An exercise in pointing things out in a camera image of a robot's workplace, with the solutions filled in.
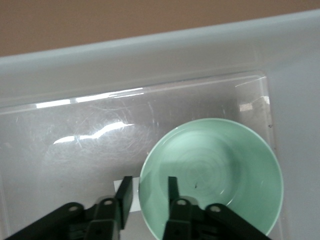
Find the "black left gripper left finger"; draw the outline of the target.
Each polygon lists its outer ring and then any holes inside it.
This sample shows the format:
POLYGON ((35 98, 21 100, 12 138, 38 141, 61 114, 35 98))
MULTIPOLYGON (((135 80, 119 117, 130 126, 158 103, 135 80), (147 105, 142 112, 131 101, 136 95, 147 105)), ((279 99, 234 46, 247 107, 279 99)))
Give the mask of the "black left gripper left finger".
POLYGON ((102 198, 92 207, 69 202, 8 240, 119 240, 133 202, 133 177, 125 176, 112 197, 102 198))

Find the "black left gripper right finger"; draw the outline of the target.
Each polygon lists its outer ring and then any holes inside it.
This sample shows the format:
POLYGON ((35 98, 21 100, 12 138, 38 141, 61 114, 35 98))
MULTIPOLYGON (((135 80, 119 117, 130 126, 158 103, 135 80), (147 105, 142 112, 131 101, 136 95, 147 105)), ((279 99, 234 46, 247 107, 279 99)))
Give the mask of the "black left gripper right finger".
POLYGON ((269 237, 227 206, 209 204, 205 209, 181 197, 178 179, 168 177, 169 218, 163 240, 268 240, 269 237))

